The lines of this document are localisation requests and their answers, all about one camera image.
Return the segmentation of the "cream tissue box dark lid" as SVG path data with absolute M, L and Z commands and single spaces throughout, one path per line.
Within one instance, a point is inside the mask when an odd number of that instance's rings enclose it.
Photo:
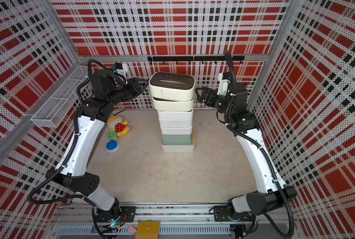
M 194 108 L 193 99 L 188 102 L 168 101 L 152 97 L 153 107 L 158 111 L 189 112 Z

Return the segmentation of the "cream box dark lid front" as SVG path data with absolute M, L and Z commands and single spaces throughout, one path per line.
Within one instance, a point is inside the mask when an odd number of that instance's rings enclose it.
M 195 78 L 190 75 L 156 72 L 149 79 L 149 87 L 154 98 L 188 102 L 194 98 Z

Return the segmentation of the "mint green tissue box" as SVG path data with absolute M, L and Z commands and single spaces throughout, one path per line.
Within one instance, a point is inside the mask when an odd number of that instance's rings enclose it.
M 193 134 L 163 134 L 161 143 L 164 145 L 192 145 Z

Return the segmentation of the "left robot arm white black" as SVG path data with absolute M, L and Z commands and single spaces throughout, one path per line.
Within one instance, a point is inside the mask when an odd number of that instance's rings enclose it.
M 74 134 L 64 156 L 55 169 L 48 170 L 46 180 L 29 193 L 28 203 L 43 205 L 78 198 L 92 206 L 93 214 L 100 213 L 111 222 L 122 217 L 119 200 L 102 188 L 98 175 L 86 170 L 115 106 L 137 98 L 149 85 L 147 79 L 127 78 L 127 72 L 127 66 L 121 63 L 107 68 L 97 60 L 88 61 L 87 79 L 77 86 L 76 93 L 82 100 L 82 88 L 91 84 L 92 96 L 81 101 L 73 118 Z M 35 199 L 35 194 L 49 182 L 60 184 L 74 194 L 51 200 Z

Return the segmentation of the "large white box bamboo lid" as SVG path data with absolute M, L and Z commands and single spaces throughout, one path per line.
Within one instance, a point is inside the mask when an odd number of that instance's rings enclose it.
M 192 153 L 195 147 L 195 133 L 192 131 L 194 144 L 192 145 L 164 145 L 161 143 L 162 149 L 167 153 Z

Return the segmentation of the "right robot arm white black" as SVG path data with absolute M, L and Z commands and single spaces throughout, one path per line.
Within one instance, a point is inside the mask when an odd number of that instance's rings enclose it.
M 245 151 L 257 185 L 256 191 L 228 200 L 227 216 L 234 222 L 246 217 L 252 219 L 247 230 L 238 229 L 234 232 L 237 239 L 243 239 L 258 229 L 256 219 L 259 215 L 267 218 L 280 237 L 290 239 L 295 231 L 290 202 L 297 196 L 297 191 L 285 183 L 274 166 L 267 152 L 260 124 L 255 115 L 247 110 L 248 92 L 246 86 L 236 80 L 233 57 L 228 50 L 224 52 L 224 57 L 229 71 L 219 74 L 219 88 L 196 88 L 197 100 L 207 107 L 215 108 L 217 114 L 223 114 L 221 123 L 237 138 Z M 288 215 L 287 232 L 281 231 L 268 214 L 282 207 Z

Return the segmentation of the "white tissue box grey lid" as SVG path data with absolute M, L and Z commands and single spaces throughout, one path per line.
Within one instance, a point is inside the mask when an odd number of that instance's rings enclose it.
M 189 112 L 157 111 L 160 120 L 192 120 L 193 110 Z

